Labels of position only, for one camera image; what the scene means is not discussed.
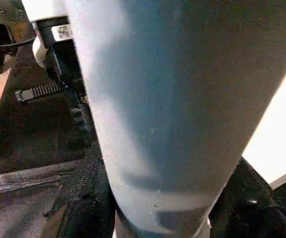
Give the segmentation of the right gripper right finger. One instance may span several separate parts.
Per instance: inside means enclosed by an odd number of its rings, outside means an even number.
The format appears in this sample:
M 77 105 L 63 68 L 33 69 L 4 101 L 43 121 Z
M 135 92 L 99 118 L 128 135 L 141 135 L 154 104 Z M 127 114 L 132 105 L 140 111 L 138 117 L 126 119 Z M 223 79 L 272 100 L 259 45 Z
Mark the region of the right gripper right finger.
M 209 215 L 212 238 L 286 238 L 286 208 L 241 158 Z

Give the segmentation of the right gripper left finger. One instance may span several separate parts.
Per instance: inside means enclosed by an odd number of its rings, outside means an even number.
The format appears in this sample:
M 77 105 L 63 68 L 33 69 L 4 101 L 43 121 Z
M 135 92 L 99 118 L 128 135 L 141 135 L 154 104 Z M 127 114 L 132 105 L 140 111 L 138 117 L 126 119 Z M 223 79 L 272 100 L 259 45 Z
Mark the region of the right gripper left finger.
M 99 144 L 92 144 L 45 215 L 43 238 L 110 238 L 116 203 Z

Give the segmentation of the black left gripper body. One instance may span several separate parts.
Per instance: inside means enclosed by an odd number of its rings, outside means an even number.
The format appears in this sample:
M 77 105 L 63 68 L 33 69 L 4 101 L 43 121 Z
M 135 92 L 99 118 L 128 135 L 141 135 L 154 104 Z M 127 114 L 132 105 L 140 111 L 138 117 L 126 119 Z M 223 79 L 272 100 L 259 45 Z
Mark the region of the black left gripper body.
M 43 65 L 48 76 L 79 95 L 86 95 L 68 19 L 39 20 L 37 30 L 46 48 Z

